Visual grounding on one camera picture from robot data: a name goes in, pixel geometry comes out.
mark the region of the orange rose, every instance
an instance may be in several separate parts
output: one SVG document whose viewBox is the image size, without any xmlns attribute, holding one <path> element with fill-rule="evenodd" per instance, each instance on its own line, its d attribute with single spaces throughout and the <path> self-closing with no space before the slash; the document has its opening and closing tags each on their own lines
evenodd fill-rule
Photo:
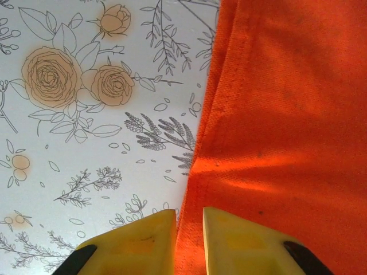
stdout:
<svg viewBox="0 0 367 275">
<path fill-rule="evenodd" d="M 106 10 L 98 21 L 101 32 L 107 34 L 123 34 L 130 26 L 131 14 L 120 4 Z"/>
<path fill-rule="evenodd" d="M 117 66 L 102 66 L 99 70 L 88 70 L 83 73 L 81 80 L 95 99 L 109 106 L 128 102 L 132 87 L 135 85 L 127 72 Z"/>
<path fill-rule="evenodd" d="M 35 50 L 25 60 L 22 75 L 29 100 L 41 108 L 58 110 L 70 104 L 81 87 L 76 59 L 57 49 Z"/>
</svg>

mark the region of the orange fabric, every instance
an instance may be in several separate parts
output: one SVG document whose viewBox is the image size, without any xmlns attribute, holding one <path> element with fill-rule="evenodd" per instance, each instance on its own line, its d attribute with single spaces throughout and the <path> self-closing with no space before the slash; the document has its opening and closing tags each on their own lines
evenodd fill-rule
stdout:
<svg viewBox="0 0 367 275">
<path fill-rule="evenodd" d="M 205 274 L 202 208 L 367 274 L 367 2 L 222 0 L 176 274 Z"/>
</svg>

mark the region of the floral patterned surface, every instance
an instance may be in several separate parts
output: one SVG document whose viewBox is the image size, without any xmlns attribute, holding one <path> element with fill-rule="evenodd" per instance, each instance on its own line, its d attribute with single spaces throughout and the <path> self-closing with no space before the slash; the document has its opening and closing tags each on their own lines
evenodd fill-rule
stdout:
<svg viewBox="0 0 367 275">
<path fill-rule="evenodd" d="M 184 194 L 218 0 L 0 0 L 0 274 Z"/>
</svg>

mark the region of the orange circle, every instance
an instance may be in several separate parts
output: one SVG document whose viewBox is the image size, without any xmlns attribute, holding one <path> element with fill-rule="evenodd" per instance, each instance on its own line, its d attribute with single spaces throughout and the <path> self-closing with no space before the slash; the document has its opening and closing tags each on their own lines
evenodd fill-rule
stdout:
<svg viewBox="0 0 367 275">
<path fill-rule="evenodd" d="M 24 218 L 23 218 L 23 216 L 17 215 L 17 216 L 15 217 L 15 221 L 16 221 L 17 223 L 24 223 Z"/>
<path fill-rule="evenodd" d="M 29 159 L 21 155 L 14 156 L 11 162 L 13 163 L 13 166 L 15 168 L 20 169 L 20 170 L 27 169 L 30 164 Z"/>
<path fill-rule="evenodd" d="M 14 177 L 18 181 L 23 182 L 23 181 L 26 180 L 27 174 L 24 171 L 22 171 L 22 170 L 16 169 L 16 170 L 14 170 Z"/>
<path fill-rule="evenodd" d="M 5 217 L 4 222 L 6 222 L 8 225 L 11 225 L 13 223 L 13 219 L 10 217 Z"/>
</svg>

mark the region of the black rubber part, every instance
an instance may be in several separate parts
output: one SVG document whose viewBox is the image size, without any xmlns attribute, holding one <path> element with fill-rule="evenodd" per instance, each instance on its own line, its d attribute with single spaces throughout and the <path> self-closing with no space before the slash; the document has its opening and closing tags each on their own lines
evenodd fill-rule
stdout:
<svg viewBox="0 0 367 275">
<path fill-rule="evenodd" d="M 52 275 L 77 275 L 96 250 L 96 245 L 75 250 Z"/>
<path fill-rule="evenodd" d="M 308 248 L 291 241 L 283 242 L 283 246 L 306 275 L 333 275 Z"/>
</svg>

